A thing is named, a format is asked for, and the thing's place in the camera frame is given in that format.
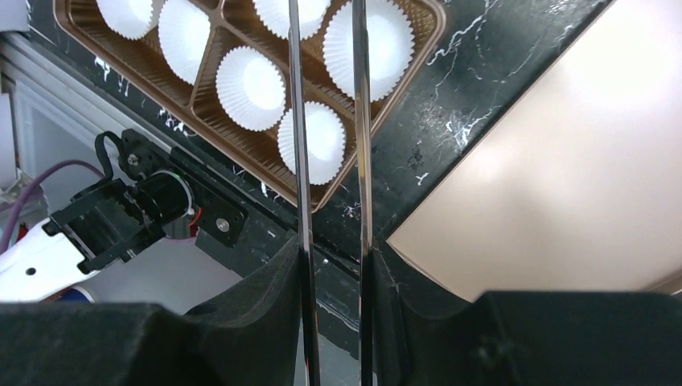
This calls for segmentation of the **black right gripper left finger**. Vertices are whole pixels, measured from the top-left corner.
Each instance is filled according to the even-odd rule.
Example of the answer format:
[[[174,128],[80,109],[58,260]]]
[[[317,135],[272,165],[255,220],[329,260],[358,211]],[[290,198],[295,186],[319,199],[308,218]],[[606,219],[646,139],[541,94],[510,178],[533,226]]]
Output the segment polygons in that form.
[[[152,303],[1,308],[4,385],[291,385],[301,324],[298,238],[178,315]]]

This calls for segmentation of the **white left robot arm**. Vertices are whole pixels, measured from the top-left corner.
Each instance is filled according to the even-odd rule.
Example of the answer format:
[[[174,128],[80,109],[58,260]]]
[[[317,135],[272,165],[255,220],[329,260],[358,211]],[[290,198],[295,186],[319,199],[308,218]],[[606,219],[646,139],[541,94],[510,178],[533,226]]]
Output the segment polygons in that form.
[[[182,225],[232,247],[248,217],[218,175],[181,150],[140,133],[97,135],[102,177],[37,223],[2,242],[1,300],[41,302],[127,262]]]

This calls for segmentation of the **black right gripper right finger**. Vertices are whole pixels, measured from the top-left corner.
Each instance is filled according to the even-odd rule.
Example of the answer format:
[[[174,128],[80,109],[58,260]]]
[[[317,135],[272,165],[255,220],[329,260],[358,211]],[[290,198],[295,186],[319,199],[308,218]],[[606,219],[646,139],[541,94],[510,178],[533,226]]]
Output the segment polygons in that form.
[[[681,382],[681,302],[671,295],[491,290],[468,302],[385,243],[373,257],[381,385]]]

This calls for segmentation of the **metal tweezers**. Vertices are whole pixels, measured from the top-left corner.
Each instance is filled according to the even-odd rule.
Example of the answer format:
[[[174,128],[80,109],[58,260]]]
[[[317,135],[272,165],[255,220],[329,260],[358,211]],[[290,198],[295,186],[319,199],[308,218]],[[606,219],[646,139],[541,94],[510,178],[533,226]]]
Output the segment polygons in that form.
[[[373,383],[372,341],[372,193],[371,193],[371,121],[370,66],[366,3],[351,4],[353,76],[355,85],[355,136],[361,206],[361,256],[359,296],[359,382]],[[298,273],[301,279],[301,306],[306,382],[320,383],[318,350],[318,308],[314,283],[312,248],[312,209],[308,177],[305,103],[302,88],[302,49],[298,4],[288,3],[290,93],[294,124],[294,156],[298,208]]]

